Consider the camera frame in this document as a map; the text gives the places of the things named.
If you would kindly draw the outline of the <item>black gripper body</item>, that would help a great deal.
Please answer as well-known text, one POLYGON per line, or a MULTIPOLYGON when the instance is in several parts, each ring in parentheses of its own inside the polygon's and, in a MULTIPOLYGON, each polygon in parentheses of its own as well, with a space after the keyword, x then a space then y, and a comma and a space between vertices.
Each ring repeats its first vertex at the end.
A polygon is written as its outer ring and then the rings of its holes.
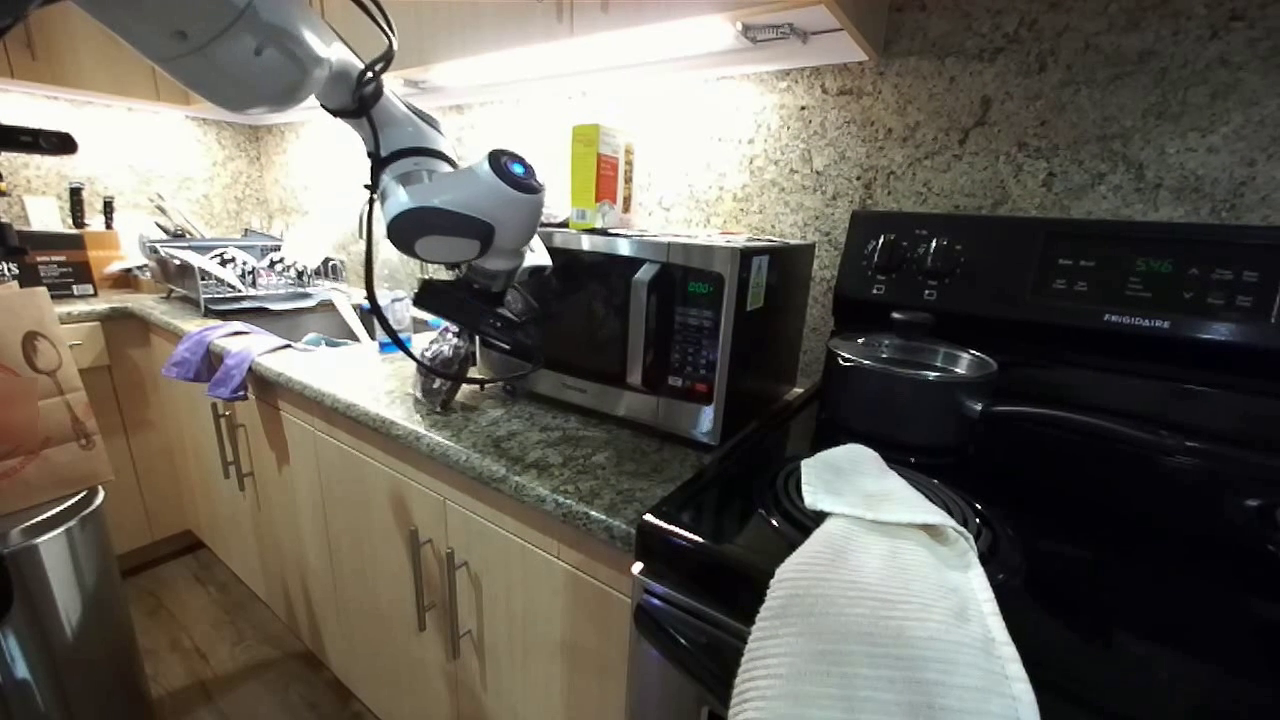
POLYGON ((424 281, 414 296, 427 316, 448 319, 484 348, 537 366, 541 361, 541 313, 547 291, 547 269, 516 269, 497 286, 473 274, 448 281, 424 281))

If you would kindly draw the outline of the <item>grey cylindrical robot arm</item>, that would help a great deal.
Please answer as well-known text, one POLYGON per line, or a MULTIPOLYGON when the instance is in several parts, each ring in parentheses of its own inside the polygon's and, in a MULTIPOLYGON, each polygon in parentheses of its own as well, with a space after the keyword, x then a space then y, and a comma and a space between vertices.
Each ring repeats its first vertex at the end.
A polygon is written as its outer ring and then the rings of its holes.
POLYGON ((369 193, 386 235, 422 266, 457 269, 424 286, 417 304, 497 354, 528 355, 537 334, 511 307, 511 281, 546 214, 537 168, 508 150, 462 164, 440 124, 402 102, 386 71, 397 62, 397 23, 379 0, 352 0, 386 36, 361 62, 301 0, 78 0, 133 52, 160 66, 202 102, 228 114, 284 114, 316 102, 369 153, 369 193))

